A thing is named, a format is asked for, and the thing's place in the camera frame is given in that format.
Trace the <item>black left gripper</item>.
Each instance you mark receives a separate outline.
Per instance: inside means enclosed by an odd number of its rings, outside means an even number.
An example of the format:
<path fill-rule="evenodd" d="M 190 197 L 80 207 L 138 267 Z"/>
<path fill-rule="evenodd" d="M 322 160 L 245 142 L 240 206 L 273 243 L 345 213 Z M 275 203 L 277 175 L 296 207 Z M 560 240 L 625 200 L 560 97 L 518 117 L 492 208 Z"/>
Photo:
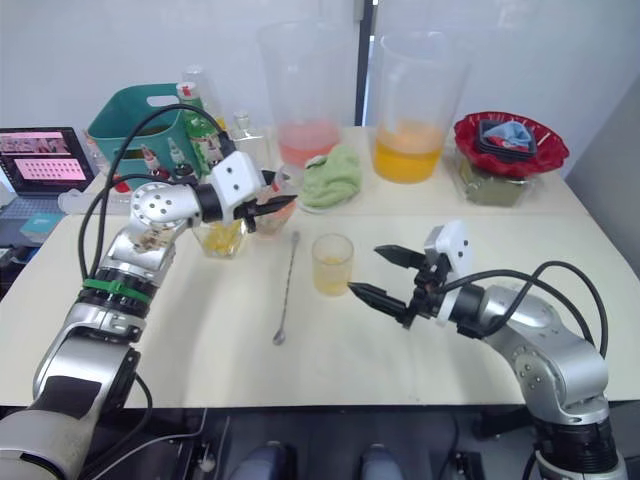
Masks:
<path fill-rule="evenodd" d="M 276 172 L 273 170 L 261 171 L 264 186 L 271 189 L 277 189 Z M 254 197 L 244 201 L 234 208 L 233 215 L 236 220 L 242 220 L 248 233 L 256 231 L 256 218 L 276 213 L 290 204 L 295 204 L 296 195 L 279 195 L 267 198 Z"/>

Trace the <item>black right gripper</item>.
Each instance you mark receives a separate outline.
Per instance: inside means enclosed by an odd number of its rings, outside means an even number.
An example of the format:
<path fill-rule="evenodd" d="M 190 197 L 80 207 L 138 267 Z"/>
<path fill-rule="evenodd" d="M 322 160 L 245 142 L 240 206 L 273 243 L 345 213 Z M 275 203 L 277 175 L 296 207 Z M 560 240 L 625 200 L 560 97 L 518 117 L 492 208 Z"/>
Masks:
<path fill-rule="evenodd" d="M 433 259 L 429 259 L 423 253 L 393 244 L 379 245 L 374 251 L 396 266 L 417 270 L 409 305 L 406 307 L 403 301 L 368 283 L 349 282 L 350 291 L 370 308 L 401 321 L 405 329 L 411 328 L 417 316 L 434 317 L 444 299 L 440 289 L 446 284 L 451 270 L 448 257 L 444 253 L 438 253 Z"/>

